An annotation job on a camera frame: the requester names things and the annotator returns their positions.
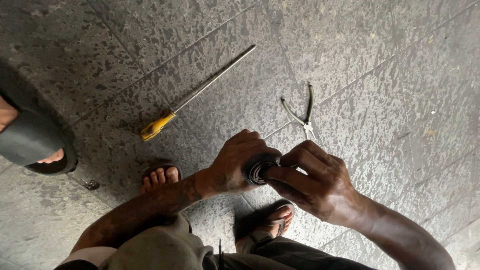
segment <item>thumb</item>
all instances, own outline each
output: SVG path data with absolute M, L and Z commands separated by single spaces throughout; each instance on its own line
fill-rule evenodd
M 296 204 L 305 204 L 307 202 L 305 195 L 292 186 L 274 179 L 265 179 L 265 182 L 271 186 L 283 198 Z

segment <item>black drawstring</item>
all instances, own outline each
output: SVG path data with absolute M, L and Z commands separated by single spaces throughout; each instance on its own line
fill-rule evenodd
M 222 251 L 222 239 L 218 243 L 218 267 L 219 270 L 225 270 L 225 265 L 223 263 L 223 251 Z

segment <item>man's left hand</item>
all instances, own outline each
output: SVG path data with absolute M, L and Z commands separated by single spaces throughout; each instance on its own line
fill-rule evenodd
M 281 155 L 280 151 L 268 147 L 258 132 L 240 131 L 223 145 L 212 166 L 198 172 L 202 174 L 202 186 L 210 195 L 245 192 L 259 187 L 248 184 L 242 167 L 261 153 Z

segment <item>yellow screwdriver handle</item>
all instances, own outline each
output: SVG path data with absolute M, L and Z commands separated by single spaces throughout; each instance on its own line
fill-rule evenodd
M 162 118 L 148 124 L 148 126 L 144 128 L 142 132 L 140 132 L 140 137 L 142 137 L 142 140 L 144 141 L 150 140 L 151 138 L 155 137 L 155 135 L 160 133 L 162 128 L 175 116 L 176 114 L 174 114 L 173 111 L 167 112 L 162 116 Z

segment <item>man's right hand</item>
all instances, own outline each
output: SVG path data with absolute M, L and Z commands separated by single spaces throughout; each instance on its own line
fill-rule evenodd
M 352 186 L 342 159 L 307 140 L 284 155 L 280 166 L 270 168 L 265 176 L 282 197 L 331 224 L 352 228 L 360 222 L 366 197 Z

